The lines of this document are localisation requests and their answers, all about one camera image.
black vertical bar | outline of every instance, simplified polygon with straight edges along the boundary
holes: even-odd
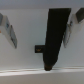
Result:
[[[49,9],[46,43],[43,53],[45,70],[51,70],[52,66],[58,60],[58,54],[70,12],[70,8]]]

black object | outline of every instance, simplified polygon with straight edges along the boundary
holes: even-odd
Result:
[[[43,53],[45,45],[35,45],[35,53]]]
[[[81,22],[84,19],[84,8],[79,9],[79,11],[76,13],[76,17],[78,22]]]
[[[43,52],[44,69],[49,71],[58,60],[70,8],[49,9],[45,47],[35,46],[35,52]]]

black pole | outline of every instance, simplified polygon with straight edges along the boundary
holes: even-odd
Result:
[[[45,70],[51,70],[58,60],[58,54],[70,12],[70,8],[49,9],[46,43],[43,53]]]

